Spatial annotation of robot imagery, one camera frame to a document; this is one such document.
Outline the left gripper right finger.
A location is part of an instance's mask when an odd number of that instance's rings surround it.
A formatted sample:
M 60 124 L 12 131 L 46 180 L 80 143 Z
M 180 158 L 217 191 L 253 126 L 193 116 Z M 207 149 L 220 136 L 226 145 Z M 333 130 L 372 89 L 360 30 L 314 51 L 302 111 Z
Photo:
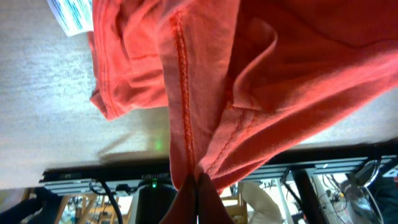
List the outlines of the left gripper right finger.
M 198 221 L 200 224 L 233 224 L 208 174 L 198 178 Z

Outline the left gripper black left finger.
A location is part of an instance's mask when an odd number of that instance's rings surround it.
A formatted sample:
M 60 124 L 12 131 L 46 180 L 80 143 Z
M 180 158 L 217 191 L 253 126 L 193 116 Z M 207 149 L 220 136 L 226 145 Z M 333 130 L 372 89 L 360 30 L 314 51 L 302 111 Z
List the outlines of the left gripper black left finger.
M 197 220 L 197 184 L 188 175 L 160 224 L 194 224 Z

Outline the red printed t-shirt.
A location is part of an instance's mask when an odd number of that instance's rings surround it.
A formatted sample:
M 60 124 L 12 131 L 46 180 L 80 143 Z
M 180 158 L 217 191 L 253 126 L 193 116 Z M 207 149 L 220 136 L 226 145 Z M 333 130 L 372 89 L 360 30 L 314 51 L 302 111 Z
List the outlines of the red printed t-shirt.
M 93 26 L 91 102 L 167 107 L 176 187 L 245 177 L 397 85 L 396 1 L 105 0 Z

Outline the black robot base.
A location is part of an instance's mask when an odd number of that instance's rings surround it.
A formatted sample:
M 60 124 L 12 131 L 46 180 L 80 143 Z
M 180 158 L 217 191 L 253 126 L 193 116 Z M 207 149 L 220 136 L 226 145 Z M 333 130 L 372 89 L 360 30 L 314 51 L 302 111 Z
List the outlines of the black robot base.
M 128 224 L 158 224 L 177 194 L 170 178 L 142 180 L 132 198 Z

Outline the black frame post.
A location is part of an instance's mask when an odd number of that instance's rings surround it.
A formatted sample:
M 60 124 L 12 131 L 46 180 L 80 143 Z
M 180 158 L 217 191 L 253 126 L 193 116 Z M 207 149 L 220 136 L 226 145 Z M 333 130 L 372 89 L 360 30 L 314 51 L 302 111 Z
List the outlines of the black frame post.
M 291 173 L 300 195 L 300 207 L 309 224 L 327 224 L 328 221 L 323 213 L 307 171 L 297 169 Z

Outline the aluminium table frame rail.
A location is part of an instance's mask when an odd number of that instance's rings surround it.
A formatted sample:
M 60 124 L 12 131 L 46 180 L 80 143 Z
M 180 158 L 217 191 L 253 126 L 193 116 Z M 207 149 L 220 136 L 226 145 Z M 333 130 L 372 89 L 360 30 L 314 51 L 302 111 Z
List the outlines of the aluminium table frame rail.
M 245 177 L 237 178 L 237 172 L 226 176 L 212 175 L 216 183 L 227 180 L 231 185 L 240 180 L 292 179 L 294 169 L 305 169 L 310 175 L 334 173 L 353 173 L 359 171 L 371 160 L 380 162 L 380 166 L 391 163 L 396 155 L 359 156 L 313 160 L 306 157 L 303 161 L 288 161 L 286 157 L 278 157 L 260 166 Z M 100 183 L 105 182 L 110 191 L 117 196 L 134 194 L 139 187 L 148 184 L 156 185 L 159 181 L 173 185 L 168 164 L 136 165 L 120 167 L 95 167 L 83 170 L 46 171 L 39 181 L 43 187 L 59 196 L 73 194 L 106 193 Z

